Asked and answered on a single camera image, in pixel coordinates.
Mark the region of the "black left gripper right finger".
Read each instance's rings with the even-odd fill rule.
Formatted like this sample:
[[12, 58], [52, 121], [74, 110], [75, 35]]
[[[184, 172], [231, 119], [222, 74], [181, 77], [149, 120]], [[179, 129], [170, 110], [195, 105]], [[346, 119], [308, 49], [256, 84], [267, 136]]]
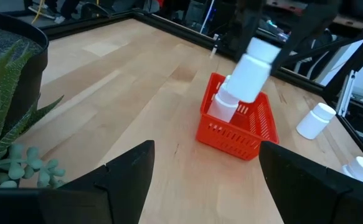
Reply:
[[270, 141], [258, 158], [284, 224], [363, 224], [363, 182]]

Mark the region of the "large black plant pot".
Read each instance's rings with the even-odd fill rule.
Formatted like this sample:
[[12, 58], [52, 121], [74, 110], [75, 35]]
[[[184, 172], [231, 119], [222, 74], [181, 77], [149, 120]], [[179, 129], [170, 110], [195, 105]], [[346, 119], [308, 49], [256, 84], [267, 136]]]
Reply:
[[49, 40], [47, 36], [30, 23], [0, 13], [0, 53], [16, 42], [19, 42], [19, 45], [14, 52], [15, 57], [20, 56], [24, 49], [28, 49], [32, 53], [32, 57], [22, 69], [6, 117], [7, 124], [20, 119], [38, 99], [42, 73], [48, 63]]

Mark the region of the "silver aluminium profile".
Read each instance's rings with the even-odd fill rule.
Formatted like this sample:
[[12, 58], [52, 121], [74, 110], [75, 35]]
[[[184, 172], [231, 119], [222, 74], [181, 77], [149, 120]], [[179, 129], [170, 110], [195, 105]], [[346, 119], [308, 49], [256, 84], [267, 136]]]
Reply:
[[336, 113], [339, 116], [345, 117], [345, 115], [347, 114], [347, 109], [351, 100], [355, 79], [356, 72], [354, 70], [351, 70], [350, 74], [344, 80], [344, 84], [342, 86], [342, 90], [340, 92], [339, 99], [336, 105]]

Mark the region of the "pale green trailing bead plant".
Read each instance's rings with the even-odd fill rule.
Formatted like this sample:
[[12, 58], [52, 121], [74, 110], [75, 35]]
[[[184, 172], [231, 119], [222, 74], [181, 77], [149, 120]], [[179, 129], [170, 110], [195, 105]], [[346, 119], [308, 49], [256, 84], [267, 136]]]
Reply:
[[43, 162], [38, 147], [25, 149], [13, 144], [0, 155], [0, 188], [18, 188], [22, 179], [31, 179], [34, 175], [37, 175], [38, 188], [59, 188], [65, 185], [62, 180], [65, 170], [58, 165], [56, 159]]

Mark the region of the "person's shoe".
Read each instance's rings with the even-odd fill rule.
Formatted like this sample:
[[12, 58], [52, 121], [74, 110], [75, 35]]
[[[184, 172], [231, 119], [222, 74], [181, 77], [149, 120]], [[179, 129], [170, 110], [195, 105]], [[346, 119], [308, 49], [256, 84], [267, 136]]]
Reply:
[[46, 17], [48, 19], [55, 19], [55, 12], [52, 11], [47, 5], [43, 4], [42, 6], [31, 5], [28, 9], [40, 16]]

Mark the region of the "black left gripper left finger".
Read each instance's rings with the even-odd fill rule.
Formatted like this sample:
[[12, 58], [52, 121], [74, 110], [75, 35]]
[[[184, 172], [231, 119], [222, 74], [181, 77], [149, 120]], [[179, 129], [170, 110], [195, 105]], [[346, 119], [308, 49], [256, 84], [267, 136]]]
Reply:
[[146, 140], [57, 189], [0, 189], [0, 224], [138, 224], [154, 159]]

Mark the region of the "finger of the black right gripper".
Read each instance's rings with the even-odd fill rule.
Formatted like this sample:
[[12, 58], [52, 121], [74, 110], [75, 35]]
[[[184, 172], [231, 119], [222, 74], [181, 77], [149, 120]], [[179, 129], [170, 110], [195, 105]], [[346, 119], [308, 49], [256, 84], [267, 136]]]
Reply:
[[242, 13], [242, 33], [238, 41], [235, 60], [239, 61], [258, 29], [264, 0], [238, 0], [238, 10]]
[[337, 16], [340, 0], [314, 0], [303, 10], [299, 21], [293, 26], [291, 35], [274, 59], [270, 75], [274, 74], [304, 39], [321, 35]]

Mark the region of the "red plastic basket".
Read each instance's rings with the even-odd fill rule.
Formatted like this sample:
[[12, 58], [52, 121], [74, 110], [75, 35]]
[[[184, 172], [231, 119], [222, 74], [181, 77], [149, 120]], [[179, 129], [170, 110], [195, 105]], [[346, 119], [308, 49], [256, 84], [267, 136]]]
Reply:
[[279, 143], [268, 96], [261, 92], [253, 103], [240, 102], [230, 122], [207, 114], [225, 77], [212, 73], [200, 106], [196, 139], [204, 144], [249, 161], [259, 154], [262, 141]]

